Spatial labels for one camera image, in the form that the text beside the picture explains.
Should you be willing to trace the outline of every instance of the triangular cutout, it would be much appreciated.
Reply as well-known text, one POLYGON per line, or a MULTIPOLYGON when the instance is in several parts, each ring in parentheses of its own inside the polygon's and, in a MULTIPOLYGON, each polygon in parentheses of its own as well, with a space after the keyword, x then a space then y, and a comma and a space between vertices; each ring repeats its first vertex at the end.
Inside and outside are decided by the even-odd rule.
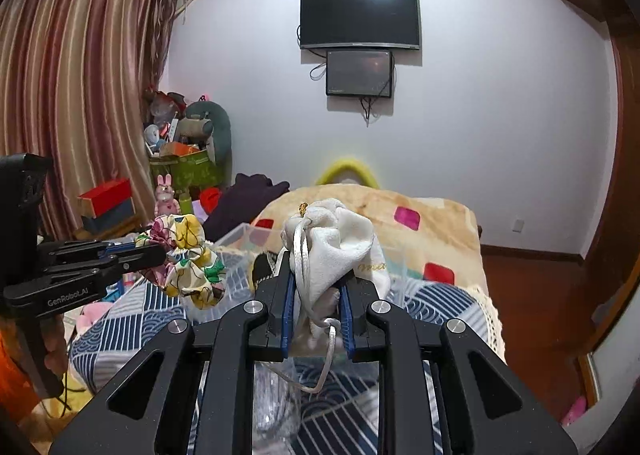
POLYGON ((142 419, 163 359, 162 352, 151 354, 111 396, 107 402, 109 409, 136 421, 142 419))
POLYGON ((489 419, 498 419, 522 408, 522 401, 517 394, 479 353, 470 352, 469 363, 480 390, 484 412, 489 419))

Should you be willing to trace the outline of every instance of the blue box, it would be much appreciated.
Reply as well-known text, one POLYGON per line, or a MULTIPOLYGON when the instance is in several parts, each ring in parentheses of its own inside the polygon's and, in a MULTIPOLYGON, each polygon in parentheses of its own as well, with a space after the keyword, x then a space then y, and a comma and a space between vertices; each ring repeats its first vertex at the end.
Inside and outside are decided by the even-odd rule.
POLYGON ((127 199, 96 218, 83 216, 82 225, 92 235, 99 235, 107 229, 114 228, 134 214, 133 199, 127 199))

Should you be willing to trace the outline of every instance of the wall outlet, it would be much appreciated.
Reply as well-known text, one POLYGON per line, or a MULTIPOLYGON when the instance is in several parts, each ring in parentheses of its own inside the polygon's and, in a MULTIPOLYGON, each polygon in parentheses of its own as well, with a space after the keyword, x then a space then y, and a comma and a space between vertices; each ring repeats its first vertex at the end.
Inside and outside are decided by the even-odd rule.
POLYGON ((514 233, 521 233, 523 227, 524 227, 524 220, 520 220, 519 218, 516 218, 516 220, 513 221, 513 228, 511 228, 511 231, 513 231, 514 233))

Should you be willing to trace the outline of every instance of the silver bolt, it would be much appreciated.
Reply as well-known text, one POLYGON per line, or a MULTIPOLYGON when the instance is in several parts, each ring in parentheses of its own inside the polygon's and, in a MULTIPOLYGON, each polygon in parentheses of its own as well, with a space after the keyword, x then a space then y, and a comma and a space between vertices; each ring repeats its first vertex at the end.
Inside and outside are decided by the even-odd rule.
POLYGON ((244 309, 244 312, 248 312, 249 314, 257 314, 262 310, 262 307, 264 307, 264 305, 262 305, 261 301, 249 300, 244 304, 244 307, 242 308, 244 309))
POLYGON ((376 314, 385 314, 391 310, 391 304, 388 301, 376 300, 371 304, 371 310, 376 314))
POLYGON ((458 318, 453 318, 453 320, 447 321, 447 329, 454 334, 462 334, 466 330, 466 324, 458 318))
POLYGON ((186 320, 169 321, 167 328, 169 329, 169 332, 171 332, 171 334, 180 334, 181 332, 184 332, 185 330, 187 330, 187 321, 186 320))

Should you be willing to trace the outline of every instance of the white drawstring pouch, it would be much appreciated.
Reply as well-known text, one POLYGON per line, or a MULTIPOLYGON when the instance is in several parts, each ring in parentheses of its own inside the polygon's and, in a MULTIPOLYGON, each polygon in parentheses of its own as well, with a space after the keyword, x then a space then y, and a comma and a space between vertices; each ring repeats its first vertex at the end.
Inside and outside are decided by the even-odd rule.
POLYGON ((285 222, 282 242, 297 287, 290 355, 326 357, 328 371, 334 348, 342 348, 340 322, 329 317, 340 297, 332 285, 357 268, 358 277, 372 281, 378 297, 386 298, 390 278, 380 242, 371 221, 337 199, 301 204, 300 214, 285 222))

